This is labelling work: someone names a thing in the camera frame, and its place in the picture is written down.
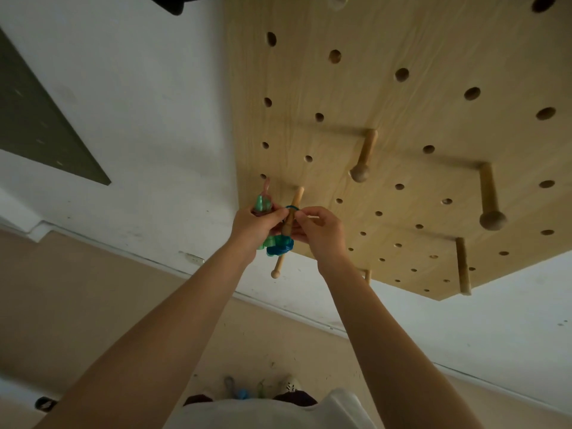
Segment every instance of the hand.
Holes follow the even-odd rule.
[[[240,209],[234,216],[229,243],[236,244],[248,253],[249,263],[254,260],[256,249],[269,234],[278,234],[282,220],[288,216],[287,208],[279,208],[261,217],[252,214],[252,207]]]
[[[344,225],[337,216],[321,206],[300,209],[295,216],[298,225],[292,228],[292,239],[310,245],[318,268],[347,258]]]

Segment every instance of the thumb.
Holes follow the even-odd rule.
[[[261,218],[268,224],[268,228],[272,229],[275,225],[281,222],[288,216],[288,208],[280,208],[270,214],[266,214]]]
[[[301,210],[297,210],[296,213],[294,214],[294,216],[296,217],[296,221],[298,222],[298,224],[300,225],[302,230],[304,230],[304,233],[306,235],[313,230],[313,227],[315,226],[315,224]]]

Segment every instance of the white shirt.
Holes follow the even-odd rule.
[[[272,399],[218,400],[182,407],[164,429],[375,429],[355,394],[343,388],[310,407]]]

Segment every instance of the forearm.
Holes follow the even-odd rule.
[[[318,267],[388,429],[482,428],[349,260]]]
[[[225,244],[107,350],[38,428],[162,427],[247,264],[240,247]]]

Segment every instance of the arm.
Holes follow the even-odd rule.
[[[300,227],[292,237],[308,242],[318,260],[385,427],[482,429],[351,264],[341,221],[320,207],[296,212],[296,220]]]
[[[228,242],[93,363],[36,428],[160,429],[256,248],[286,215],[239,210]]]

